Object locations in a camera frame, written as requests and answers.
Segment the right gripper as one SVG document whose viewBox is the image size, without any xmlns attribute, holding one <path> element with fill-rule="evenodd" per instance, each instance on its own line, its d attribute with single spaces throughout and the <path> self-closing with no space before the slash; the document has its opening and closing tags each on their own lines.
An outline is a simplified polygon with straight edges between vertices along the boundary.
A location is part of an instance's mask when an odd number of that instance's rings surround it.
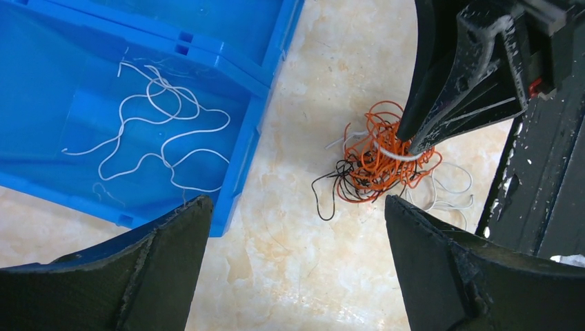
<svg viewBox="0 0 585 331">
<path fill-rule="evenodd" d="M 572 71 L 526 110 L 526 22 L 519 4 L 416 0 L 417 51 L 397 136 L 419 154 L 514 120 L 477 234 L 549 259 L 584 253 L 584 2 L 575 1 Z"/>
</svg>

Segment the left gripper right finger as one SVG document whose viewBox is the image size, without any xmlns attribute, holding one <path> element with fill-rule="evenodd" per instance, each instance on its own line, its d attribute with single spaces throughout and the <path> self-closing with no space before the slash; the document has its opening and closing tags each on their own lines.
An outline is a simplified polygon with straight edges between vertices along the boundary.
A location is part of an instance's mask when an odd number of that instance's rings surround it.
<svg viewBox="0 0 585 331">
<path fill-rule="evenodd" d="M 529 256 L 398 196 L 385 220 L 412 330 L 583 330 L 584 269 Z"/>
</svg>

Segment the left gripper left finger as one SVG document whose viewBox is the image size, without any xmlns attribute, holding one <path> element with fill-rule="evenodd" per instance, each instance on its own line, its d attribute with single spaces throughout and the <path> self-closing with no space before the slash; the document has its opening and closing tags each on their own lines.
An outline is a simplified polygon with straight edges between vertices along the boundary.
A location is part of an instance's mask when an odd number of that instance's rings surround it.
<svg viewBox="0 0 585 331">
<path fill-rule="evenodd" d="M 198 196 L 103 243 L 1 269 L 2 330 L 184 330 L 214 205 Z"/>
</svg>

